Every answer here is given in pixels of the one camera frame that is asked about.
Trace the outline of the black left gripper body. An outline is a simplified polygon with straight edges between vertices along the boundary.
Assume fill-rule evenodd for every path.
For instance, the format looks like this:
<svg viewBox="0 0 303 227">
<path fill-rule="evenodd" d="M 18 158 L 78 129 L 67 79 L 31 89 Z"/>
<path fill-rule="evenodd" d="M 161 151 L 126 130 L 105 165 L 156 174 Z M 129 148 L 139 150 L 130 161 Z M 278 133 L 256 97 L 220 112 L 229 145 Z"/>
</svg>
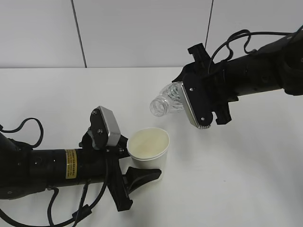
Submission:
<svg viewBox="0 0 303 227">
<path fill-rule="evenodd" d="M 119 164 L 118 145 L 96 150 L 93 148 L 93 141 L 90 131 L 88 131 L 82 137 L 79 146 L 82 148 L 83 153 L 83 168 L 81 172 L 91 182 L 103 183 L 100 193 L 92 204 L 89 205 L 89 209 L 93 209 L 98 204 L 105 189 L 108 188 L 117 210 L 129 210 L 133 201 L 129 196 L 124 196 L 123 174 Z"/>
</svg>

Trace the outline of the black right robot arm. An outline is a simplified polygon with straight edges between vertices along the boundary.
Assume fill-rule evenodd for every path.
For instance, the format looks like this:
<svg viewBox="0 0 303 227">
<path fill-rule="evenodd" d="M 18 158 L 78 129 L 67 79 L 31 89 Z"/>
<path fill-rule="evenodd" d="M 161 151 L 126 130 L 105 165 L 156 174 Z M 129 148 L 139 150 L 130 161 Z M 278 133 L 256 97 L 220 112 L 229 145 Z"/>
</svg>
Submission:
<svg viewBox="0 0 303 227">
<path fill-rule="evenodd" d="M 286 94 L 303 93 L 303 30 L 278 33 L 280 39 L 239 58 L 233 51 L 214 62 L 203 44 L 188 49 L 194 61 L 183 67 L 176 78 L 187 117 L 199 129 L 212 122 L 231 121 L 229 103 L 240 96 L 283 89 Z"/>
</svg>

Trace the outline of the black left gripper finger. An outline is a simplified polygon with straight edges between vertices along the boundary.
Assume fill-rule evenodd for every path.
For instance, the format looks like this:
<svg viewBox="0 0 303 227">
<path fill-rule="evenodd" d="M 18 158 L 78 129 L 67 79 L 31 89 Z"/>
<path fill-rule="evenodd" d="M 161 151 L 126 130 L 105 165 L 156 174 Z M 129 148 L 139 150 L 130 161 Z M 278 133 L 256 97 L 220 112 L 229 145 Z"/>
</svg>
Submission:
<svg viewBox="0 0 303 227">
<path fill-rule="evenodd" d="M 139 169 L 128 167 L 127 172 L 123 175 L 123 192 L 124 196 L 129 196 L 139 187 L 159 179 L 162 171 L 160 169 Z"/>
<path fill-rule="evenodd" d="M 118 142 L 118 157 L 119 159 L 121 158 L 125 158 L 125 157 L 129 157 L 129 152 L 127 149 L 127 142 L 128 142 L 128 138 L 121 135 L 119 142 Z"/>
</svg>

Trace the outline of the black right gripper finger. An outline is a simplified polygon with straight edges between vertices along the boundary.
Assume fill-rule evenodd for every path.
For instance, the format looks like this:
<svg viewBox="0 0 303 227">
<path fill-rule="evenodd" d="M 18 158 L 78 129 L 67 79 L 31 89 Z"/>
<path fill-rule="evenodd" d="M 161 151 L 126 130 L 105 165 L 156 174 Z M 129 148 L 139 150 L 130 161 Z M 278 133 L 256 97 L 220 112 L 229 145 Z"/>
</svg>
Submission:
<svg viewBox="0 0 303 227">
<path fill-rule="evenodd" d="M 193 72 L 195 72 L 195 63 L 194 62 L 185 65 L 182 68 L 182 71 L 180 72 L 180 74 L 174 80 L 172 80 L 172 83 L 183 81 L 183 78 L 185 77 L 185 75 L 187 75 L 189 73 L 193 73 Z"/>
</svg>

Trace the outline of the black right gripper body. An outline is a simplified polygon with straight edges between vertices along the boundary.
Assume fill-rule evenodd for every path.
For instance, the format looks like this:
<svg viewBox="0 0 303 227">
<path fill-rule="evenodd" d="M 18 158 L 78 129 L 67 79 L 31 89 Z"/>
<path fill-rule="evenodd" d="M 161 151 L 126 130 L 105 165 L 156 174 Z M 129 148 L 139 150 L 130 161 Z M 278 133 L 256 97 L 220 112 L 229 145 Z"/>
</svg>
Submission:
<svg viewBox="0 0 303 227">
<path fill-rule="evenodd" d="M 213 121 L 218 125 L 229 123 L 232 120 L 229 109 L 230 93 L 225 85 L 224 73 L 219 71 L 211 75 L 207 71 L 207 67 L 213 61 L 202 43 L 188 48 L 188 52 L 194 58 L 195 72 L 193 73 L 201 79 L 206 98 L 213 114 Z"/>
</svg>

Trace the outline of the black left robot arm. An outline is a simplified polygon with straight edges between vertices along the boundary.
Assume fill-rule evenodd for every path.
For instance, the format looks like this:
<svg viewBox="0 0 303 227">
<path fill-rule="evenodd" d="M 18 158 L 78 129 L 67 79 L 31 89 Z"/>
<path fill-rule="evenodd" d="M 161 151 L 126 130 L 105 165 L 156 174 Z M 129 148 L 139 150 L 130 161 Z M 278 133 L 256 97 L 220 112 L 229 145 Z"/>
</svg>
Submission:
<svg viewBox="0 0 303 227">
<path fill-rule="evenodd" d="M 13 200 L 65 187 L 104 182 L 118 211 L 129 210 L 131 192 L 161 175 L 158 167 L 129 167 L 122 173 L 119 160 L 128 157 L 126 138 L 115 147 L 92 146 L 85 134 L 81 148 L 34 150 L 29 144 L 0 136 L 0 198 Z"/>
</svg>

